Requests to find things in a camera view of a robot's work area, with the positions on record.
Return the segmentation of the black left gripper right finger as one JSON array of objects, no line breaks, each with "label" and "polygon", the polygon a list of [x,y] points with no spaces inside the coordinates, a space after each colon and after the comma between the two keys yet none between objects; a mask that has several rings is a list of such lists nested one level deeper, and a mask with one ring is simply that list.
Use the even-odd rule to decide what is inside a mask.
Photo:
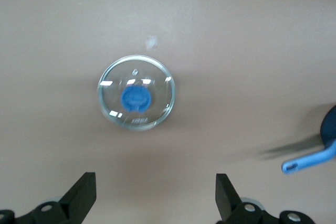
[{"label": "black left gripper right finger", "polygon": [[215,201],[221,216],[218,223],[314,223],[309,216],[293,210],[272,216],[258,201],[241,198],[226,174],[216,175]]}]

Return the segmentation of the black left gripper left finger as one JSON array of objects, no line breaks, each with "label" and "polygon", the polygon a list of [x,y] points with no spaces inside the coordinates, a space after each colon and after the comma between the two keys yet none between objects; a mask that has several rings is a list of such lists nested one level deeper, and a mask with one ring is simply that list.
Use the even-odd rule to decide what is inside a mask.
[{"label": "black left gripper left finger", "polygon": [[1,210],[1,223],[82,223],[96,198],[96,174],[86,172],[58,201],[40,204],[20,217]]}]

